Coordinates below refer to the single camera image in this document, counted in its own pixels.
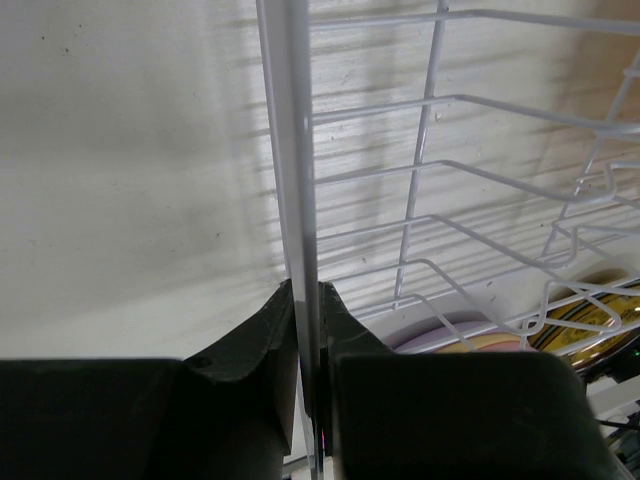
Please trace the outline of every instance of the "metal wire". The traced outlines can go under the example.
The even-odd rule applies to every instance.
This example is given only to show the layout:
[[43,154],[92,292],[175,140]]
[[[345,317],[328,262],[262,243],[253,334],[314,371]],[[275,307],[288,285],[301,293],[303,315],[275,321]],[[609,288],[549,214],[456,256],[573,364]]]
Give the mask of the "metal wire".
[[[315,199],[314,187],[336,185],[344,182],[361,181],[380,178],[387,175],[409,173],[409,194],[402,220],[383,223],[371,227],[360,228],[343,233],[327,235],[317,239],[317,242],[327,243],[345,238],[364,236],[380,231],[402,229],[402,242],[398,256],[398,262],[393,265],[370,268],[361,272],[351,273],[334,278],[336,283],[354,279],[360,279],[369,275],[376,275],[385,271],[396,272],[394,292],[391,299],[377,302],[372,305],[352,311],[360,320],[366,320],[376,315],[388,312],[394,308],[406,308],[410,305],[422,304],[427,311],[432,312],[440,322],[451,332],[444,339],[423,345],[411,352],[432,351],[454,342],[462,342],[471,350],[474,350],[469,338],[495,329],[512,332],[521,337],[520,347],[526,345],[528,335],[539,332],[545,325],[571,327],[596,332],[598,335],[575,342],[567,347],[555,351],[558,355],[564,355],[588,347],[596,341],[609,338],[613,335],[628,332],[640,327],[640,320],[623,324],[620,315],[610,307],[595,298],[598,293],[611,293],[618,295],[638,296],[640,290],[625,287],[629,282],[640,279],[640,271],[624,264],[613,255],[608,254],[602,245],[620,237],[639,236],[640,231],[633,228],[622,228],[615,225],[594,225],[588,219],[582,219],[581,215],[569,216],[572,205],[605,205],[614,202],[616,205],[639,210],[640,204],[636,200],[623,197],[618,192],[616,185],[616,172],[620,169],[640,167],[640,162],[609,162],[601,172],[604,188],[594,188],[587,184],[587,179],[593,178],[591,172],[593,164],[600,152],[602,144],[607,138],[614,138],[633,143],[640,142],[640,123],[625,123],[615,121],[624,99],[636,78],[640,78],[640,50],[636,54],[629,68],[622,73],[624,80],[614,99],[609,112],[604,120],[595,120],[582,116],[567,115],[558,112],[549,112],[531,108],[515,103],[504,102],[497,99],[467,95],[464,93],[446,96],[435,96],[438,65],[441,56],[444,30],[447,21],[459,21],[473,19],[493,19],[499,21],[521,22],[532,25],[564,27],[593,32],[606,32],[622,35],[640,36],[640,23],[603,19],[580,19],[553,15],[538,15],[522,12],[510,12],[488,9],[472,9],[450,12],[447,0],[439,0],[435,13],[420,15],[376,16],[361,19],[337,19],[331,21],[313,22],[308,24],[306,17],[308,5],[302,0],[274,0],[268,4],[264,0],[258,0],[258,17],[261,29],[261,45],[263,64],[265,68],[265,84],[267,90],[267,105],[269,109],[269,121],[272,138],[272,150],[274,154],[274,166],[276,170],[276,191],[280,208],[281,227],[283,233],[284,251],[287,271],[291,272],[294,280],[294,296],[296,297],[296,317],[298,317],[298,302],[302,301],[305,308],[301,308],[301,320],[299,328],[303,329],[303,349],[301,355],[303,377],[314,377],[314,368],[317,366],[317,345],[314,343],[314,332],[317,332],[317,311],[315,305],[317,299],[317,254],[316,254],[316,227],[315,227]],[[396,27],[416,23],[434,22],[434,32],[431,43],[427,78],[425,81],[424,95],[422,99],[388,103],[382,105],[364,106],[345,110],[319,112],[311,114],[310,109],[310,80],[308,33],[330,30],[342,30],[364,27]],[[493,172],[466,165],[453,160],[439,160],[424,162],[424,152],[427,144],[429,129],[429,117],[434,105],[443,103],[461,102],[478,105],[511,114],[523,115],[530,118],[556,122],[559,124],[583,128],[595,133],[594,146],[582,166],[582,169],[572,185],[571,192],[561,192],[554,188],[542,188],[528,184],[517,179],[505,177]],[[346,174],[325,177],[315,181],[313,179],[313,162],[311,149],[312,125],[323,125],[346,120],[360,119],[371,115],[379,115],[389,112],[398,112],[412,108],[420,108],[420,124],[413,156],[413,164],[385,170],[350,172]],[[294,132],[292,142],[290,132]],[[551,233],[542,248],[542,253],[537,258],[530,258],[520,254],[505,245],[496,242],[486,235],[479,233],[451,218],[432,213],[414,217],[415,204],[418,196],[420,175],[423,170],[430,168],[452,168],[496,184],[506,185],[517,190],[536,195],[541,198],[564,202],[557,220],[551,224]],[[305,220],[301,215],[308,215],[313,220]],[[572,226],[563,226],[565,221],[574,223]],[[412,227],[417,224],[435,222],[446,225],[448,228],[490,247],[501,256],[514,260],[520,265],[515,268],[502,271],[498,274],[485,276],[471,282],[459,283],[453,279],[444,269],[427,258],[409,260],[408,252],[412,235]],[[596,240],[587,241],[584,232],[596,232],[604,236]],[[561,252],[549,254],[552,244],[558,235],[569,240],[569,248]],[[623,267],[629,276],[625,279],[612,282],[609,285],[598,285],[587,282],[576,282],[562,278],[556,271],[570,266],[580,260],[580,254],[589,250],[593,254],[607,262]],[[443,279],[448,288],[438,292],[411,292],[404,293],[404,271],[406,268],[423,267],[434,272]],[[485,305],[477,301],[469,289],[488,280],[506,278],[518,274],[526,269],[535,269],[546,275],[547,281],[542,285],[539,307],[512,315],[509,318],[501,318],[489,311]],[[550,302],[549,296],[554,288],[564,287],[571,289],[575,295]],[[441,312],[433,300],[450,294],[459,295],[472,308],[481,312],[490,320],[486,325],[460,332],[453,323],[447,319],[447,314]],[[606,312],[611,321],[604,326],[587,325],[577,322],[549,318],[549,311],[568,305],[576,301],[587,301],[596,308]],[[308,444],[310,458],[313,459],[315,471],[314,478],[322,476],[322,424],[318,412],[313,408],[313,399],[316,391],[313,381],[305,383],[305,407],[310,421],[314,426],[313,437]]]

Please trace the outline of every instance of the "white wire rack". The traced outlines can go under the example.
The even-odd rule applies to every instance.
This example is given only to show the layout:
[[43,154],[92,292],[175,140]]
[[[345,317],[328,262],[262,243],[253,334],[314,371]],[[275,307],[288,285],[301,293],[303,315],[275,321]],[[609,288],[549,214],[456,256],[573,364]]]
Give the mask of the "white wire rack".
[[[629,194],[628,189],[621,188],[621,184],[624,182],[620,180],[626,178],[624,175],[629,171],[640,168],[640,162],[620,159],[609,161],[603,165],[596,162],[603,143],[607,139],[629,142],[629,144],[640,142],[640,135],[638,135],[640,123],[617,121],[632,83],[640,76],[640,51],[635,55],[635,58],[630,59],[629,67],[621,72],[620,88],[604,120],[547,111],[501,99],[465,93],[435,95],[445,25],[449,22],[494,19],[541,27],[578,29],[629,36],[640,36],[640,23],[487,9],[449,11],[448,0],[439,0],[437,11],[431,14],[345,18],[310,23],[308,5],[305,1],[258,0],[257,4],[283,246],[287,272],[293,280],[296,299],[296,320],[304,386],[304,410],[307,414],[308,427],[307,447],[314,467],[313,475],[322,476],[322,425],[316,415],[317,403],[315,400],[318,390],[316,373],[320,367],[318,292],[316,288],[318,246],[324,248],[328,245],[330,248],[331,245],[339,244],[345,240],[366,242],[372,236],[381,233],[401,232],[396,262],[374,265],[333,278],[321,278],[321,280],[335,283],[342,293],[343,284],[353,284],[354,281],[366,284],[368,278],[374,278],[385,272],[395,273],[392,291],[386,298],[361,305],[352,309],[352,313],[361,321],[365,321],[384,316],[389,312],[422,305],[425,312],[435,315],[451,331],[451,336],[414,349],[416,352],[434,350],[457,341],[464,342],[471,350],[475,350],[468,338],[496,328],[519,335],[522,339],[521,347],[524,348],[527,337],[539,332],[547,324],[597,332],[597,341],[640,327],[640,321],[623,324],[620,315],[594,297],[600,292],[629,296],[640,295],[639,290],[625,288],[625,285],[630,281],[640,279],[640,270],[604,248],[605,245],[621,238],[633,239],[633,237],[640,235],[640,230],[637,228],[640,225],[640,221],[638,221],[640,217],[632,216],[629,219],[629,212],[637,212],[640,209],[640,203],[635,196]],[[433,23],[434,28],[423,98],[321,113],[312,112],[310,34],[370,27],[397,28],[404,25],[425,23]],[[445,104],[471,104],[482,106],[487,111],[508,112],[558,125],[586,129],[593,133],[595,139],[579,174],[574,179],[574,183],[566,188],[538,186],[533,182],[492,172],[490,169],[471,166],[464,159],[425,161],[427,134],[430,128],[430,119],[433,117],[433,109]],[[315,178],[314,126],[359,121],[365,117],[409,109],[420,110],[415,153],[411,163],[407,161],[402,166],[391,168],[341,171],[338,174],[324,176],[320,179]],[[482,229],[476,228],[473,222],[465,224],[454,220],[447,215],[438,213],[437,208],[433,209],[433,213],[416,215],[421,176],[425,175],[427,171],[445,169],[455,172],[456,175],[467,175],[491,182],[500,188],[523,192],[528,196],[527,198],[560,202],[559,205],[563,205],[560,214],[552,222],[548,237],[537,244],[538,253],[531,255],[517,251],[487,235]],[[317,235],[316,190],[321,192],[322,189],[337,185],[362,184],[402,175],[410,177],[404,218],[396,218],[363,228]],[[617,212],[621,210],[626,212],[623,224],[614,221],[617,218]],[[509,266],[472,281],[460,282],[454,278],[454,275],[447,272],[447,268],[439,265],[433,258],[415,258],[415,256],[409,255],[412,240],[416,235],[421,234],[420,232],[416,233],[419,228],[436,228],[440,231],[455,232],[456,235],[464,237],[466,241],[477,242],[478,245],[494,252],[500,258],[507,259]],[[565,245],[566,248],[554,249],[555,245]],[[576,281],[572,267],[580,264],[585,252],[588,252],[591,257],[595,256],[605,261],[607,265],[619,266],[627,272],[626,277],[607,285]],[[409,270],[417,268],[421,272],[426,272],[425,275],[440,279],[444,282],[445,288],[424,291],[408,288],[406,274]],[[538,278],[543,278],[538,281],[540,285],[539,303],[535,308],[505,316],[495,312],[486,302],[479,301],[473,293],[474,287],[478,285],[517,276],[524,271],[534,271]],[[552,301],[552,294],[557,292],[559,288],[568,289],[574,295]],[[447,319],[447,313],[442,312],[435,302],[439,298],[450,295],[455,295],[464,301],[470,309],[481,312],[491,322],[464,333],[460,332]],[[577,300],[592,303],[607,312],[612,321],[606,326],[599,326],[549,318],[548,312],[550,310]],[[578,341],[555,353],[562,355],[575,352],[595,341],[594,338]]]

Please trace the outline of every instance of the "white wall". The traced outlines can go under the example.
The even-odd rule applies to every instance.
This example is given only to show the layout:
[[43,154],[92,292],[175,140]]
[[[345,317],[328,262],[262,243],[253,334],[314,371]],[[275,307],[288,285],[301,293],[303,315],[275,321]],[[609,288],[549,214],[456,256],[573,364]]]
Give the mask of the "white wall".
[[192,354],[284,278],[252,2],[0,15],[0,356]]

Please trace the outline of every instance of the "yellow object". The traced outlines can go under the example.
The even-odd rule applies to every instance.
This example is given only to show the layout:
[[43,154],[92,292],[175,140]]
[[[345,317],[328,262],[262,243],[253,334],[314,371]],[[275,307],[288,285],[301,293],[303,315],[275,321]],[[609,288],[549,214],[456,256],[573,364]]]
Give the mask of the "yellow object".
[[[640,297],[606,294],[598,298],[598,300],[619,314],[623,324],[633,322],[640,318]],[[588,325],[604,326],[613,322],[613,319],[607,312],[586,300],[574,302],[564,307],[557,308],[549,314],[549,317]],[[573,368],[580,370],[589,364],[616,352],[636,335],[637,330],[632,330],[631,332],[622,333],[607,340],[595,343],[597,341],[598,332],[547,325],[542,329],[542,331],[540,331],[540,333],[532,335],[529,338],[529,342],[537,350],[552,352],[580,340],[593,338],[595,345],[586,347],[565,357]]]
[[[496,343],[519,342],[520,337],[511,333],[491,333],[489,335],[478,335],[477,337],[471,337],[467,340],[469,340],[474,347],[480,349],[483,347],[488,347],[489,345],[494,345]],[[458,342],[447,345],[446,347],[442,347],[436,353],[467,353],[469,350],[469,347],[467,347],[464,343]]]

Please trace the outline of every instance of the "black plastic part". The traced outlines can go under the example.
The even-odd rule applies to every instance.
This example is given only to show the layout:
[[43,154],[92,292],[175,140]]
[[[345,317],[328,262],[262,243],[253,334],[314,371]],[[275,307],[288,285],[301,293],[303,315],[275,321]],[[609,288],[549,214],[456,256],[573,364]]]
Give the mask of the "black plastic part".
[[184,362],[0,362],[0,478],[279,480],[296,367],[289,282]]
[[336,478],[615,478],[583,387],[556,357],[397,355],[330,285],[322,300]]

